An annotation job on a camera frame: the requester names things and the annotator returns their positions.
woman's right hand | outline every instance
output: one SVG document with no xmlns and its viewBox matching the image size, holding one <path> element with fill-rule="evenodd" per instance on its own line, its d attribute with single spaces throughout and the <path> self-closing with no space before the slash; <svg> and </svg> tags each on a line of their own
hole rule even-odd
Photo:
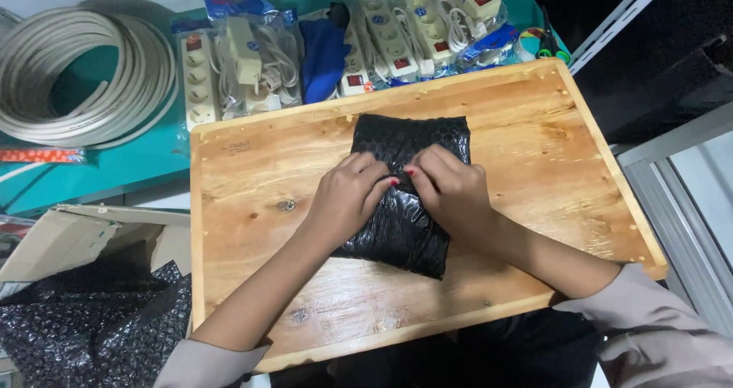
<svg viewBox="0 0 733 388">
<path fill-rule="evenodd" d="M 489 202 L 484 168 L 463 164 L 447 149 L 431 145 L 404 169 L 433 219 L 453 238 L 480 245 L 499 214 Z"/>
</svg>

black bubble wrap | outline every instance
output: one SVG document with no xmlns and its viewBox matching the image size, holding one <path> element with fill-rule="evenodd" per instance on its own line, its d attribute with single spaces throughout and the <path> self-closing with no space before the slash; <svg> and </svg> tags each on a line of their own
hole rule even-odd
<svg viewBox="0 0 733 388">
<path fill-rule="evenodd" d="M 400 184 L 387 191 L 370 220 L 332 256 L 384 262 L 442 280 L 450 236 L 427 214 L 402 167 L 434 143 L 470 164 L 470 136 L 465 117 L 414 121 L 362 114 L 351 151 L 373 153 Z"/>
<path fill-rule="evenodd" d="M 191 276 L 100 258 L 0 300 L 0 344 L 28 388 L 149 387 L 186 336 Z"/>
</svg>

wooden tray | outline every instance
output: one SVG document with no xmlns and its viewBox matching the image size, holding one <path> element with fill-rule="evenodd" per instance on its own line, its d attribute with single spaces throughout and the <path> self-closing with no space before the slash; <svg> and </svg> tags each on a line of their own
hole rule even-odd
<svg viewBox="0 0 733 388">
<path fill-rule="evenodd" d="M 262 266 L 351 148 L 359 114 L 466 116 L 492 205 L 602 258 L 666 261 L 573 77 L 557 59 L 336 99 L 191 132 L 194 326 Z M 257 370 L 320 361 L 547 306 L 533 277 L 457 246 L 443 281 L 332 258 L 285 309 Z"/>
</svg>

woman's left hand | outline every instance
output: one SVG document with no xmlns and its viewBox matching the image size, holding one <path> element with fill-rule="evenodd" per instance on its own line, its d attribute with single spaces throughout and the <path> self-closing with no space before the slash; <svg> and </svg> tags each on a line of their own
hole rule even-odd
<svg viewBox="0 0 733 388">
<path fill-rule="evenodd" d="M 374 213 L 389 187 L 397 185 L 387 165 L 371 153 L 352 153 L 321 178 L 313 204 L 298 235 L 319 241 L 333 252 L 341 246 Z"/>
</svg>

beige sleeve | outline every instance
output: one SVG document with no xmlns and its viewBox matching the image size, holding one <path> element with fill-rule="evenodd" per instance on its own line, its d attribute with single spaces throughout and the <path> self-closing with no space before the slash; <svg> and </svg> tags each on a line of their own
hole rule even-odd
<svg viewBox="0 0 733 388">
<path fill-rule="evenodd" d="M 599 359 L 613 387 L 733 386 L 733 341 L 711 331 L 640 264 L 588 298 L 554 306 L 578 312 L 608 339 Z"/>
<path fill-rule="evenodd" d="M 236 352 L 196 340 L 181 340 L 153 388 L 224 388 L 251 373 L 269 348 Z"/>
</svg>

